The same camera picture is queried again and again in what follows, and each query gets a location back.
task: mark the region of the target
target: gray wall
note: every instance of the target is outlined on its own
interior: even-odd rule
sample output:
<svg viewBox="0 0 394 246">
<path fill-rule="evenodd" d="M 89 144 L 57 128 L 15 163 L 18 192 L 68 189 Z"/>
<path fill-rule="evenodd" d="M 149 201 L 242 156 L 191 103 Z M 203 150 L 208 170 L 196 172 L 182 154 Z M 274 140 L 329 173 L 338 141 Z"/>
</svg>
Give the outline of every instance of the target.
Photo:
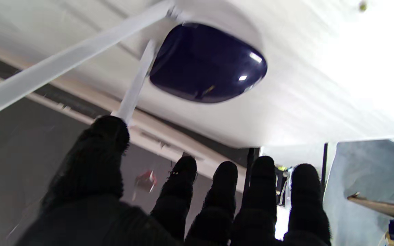
<svg viewBox="0 0 394 246">
<path fill-rule="evenodd" d="M 22 99 L 0 112 L 0 245 L 13 245 L 36 218 L 39 202 L 59 163 L 87 125 Z M 124 197 L 130 201 L 137 175 L 154 169 L 158 185 L 132 203 L 149 212 L 171 170 L 171 161 L 130 145 L 122 160 Z M 199 212 L 211 180 L 198 176 L 187 228 Z M 242 195 L 237 193 L 237 203 Z"/>
</svg>

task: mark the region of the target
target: small screw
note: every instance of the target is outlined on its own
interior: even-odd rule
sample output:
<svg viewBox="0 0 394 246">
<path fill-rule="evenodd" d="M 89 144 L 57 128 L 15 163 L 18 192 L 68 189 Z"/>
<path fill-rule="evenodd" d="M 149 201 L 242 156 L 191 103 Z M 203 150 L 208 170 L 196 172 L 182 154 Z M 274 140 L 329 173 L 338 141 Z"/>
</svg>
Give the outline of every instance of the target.
<svg viewBox="0 0 394 246">
<path fill-rule="evenodd" d="M 359 5 L 359 9 L 361 12 L 364 12 L 367 10 L 367 3 L 365 1 L 362 1 Z"/>
</svg>

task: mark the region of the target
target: glossy dark plastic cover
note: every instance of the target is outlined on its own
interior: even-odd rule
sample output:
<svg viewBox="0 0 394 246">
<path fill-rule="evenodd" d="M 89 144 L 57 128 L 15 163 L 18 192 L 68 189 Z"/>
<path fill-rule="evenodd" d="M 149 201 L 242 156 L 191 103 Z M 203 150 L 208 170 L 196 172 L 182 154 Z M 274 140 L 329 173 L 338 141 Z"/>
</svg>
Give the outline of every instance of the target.
<svg viewBox="0 0 394 246">
<path fill-rule="evenodd" d="M 150 80 L 186 100 L 219 103 L 251 89 L 267 72 L 264 57 L 216 28 L 185 23 L 167 35 Z"/>
</svg>

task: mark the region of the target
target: ceiling panel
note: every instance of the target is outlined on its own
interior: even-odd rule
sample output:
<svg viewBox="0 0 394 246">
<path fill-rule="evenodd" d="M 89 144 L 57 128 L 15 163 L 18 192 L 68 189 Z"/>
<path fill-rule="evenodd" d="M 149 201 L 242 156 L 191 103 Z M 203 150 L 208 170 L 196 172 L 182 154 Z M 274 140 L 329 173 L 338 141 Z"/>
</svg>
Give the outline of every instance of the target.
<svg viewBox="0 0 394 246">
<path fill-rule="evenodd" d="M 151 0 L 0 0 L 0 34 L 43 57 L 111 28 Z M 394 1 L 180 0 L 191 21 L 250 43 L 266 77 L 232 100 L 183 101 L 146 83 L 138 106 L 233 147 L 394 137 Z M 121 98 L 161 20 L 85 62 L 85 82 Z"/>
</svg>

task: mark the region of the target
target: black pole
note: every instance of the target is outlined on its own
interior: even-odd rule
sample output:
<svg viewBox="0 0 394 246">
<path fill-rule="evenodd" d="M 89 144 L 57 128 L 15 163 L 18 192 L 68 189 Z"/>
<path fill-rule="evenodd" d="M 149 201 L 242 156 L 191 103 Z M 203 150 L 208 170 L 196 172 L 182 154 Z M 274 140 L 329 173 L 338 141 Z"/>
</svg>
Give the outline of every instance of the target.
<svg viewBox="0 0 394 246">
<path fill-rule="evenodd" d="M 246 190 L 250 185 L 250 170 L 252 170 L 253 162 L 259 157 L 259 148 L 250 148 L 247 154 L 247 170 L 246 170 L 246 181 L 244 183 L 244 191 L 242 192 L 243 197 Z"/>
<path fill-rule="evenodd" d="M 323 164 L 322 164 L 322 187 L 325 189 L 325 178 L 326 178 L 326 161 L 328 158 L 328 143 L 325 143 L 323 149 Z"/>
</svg>

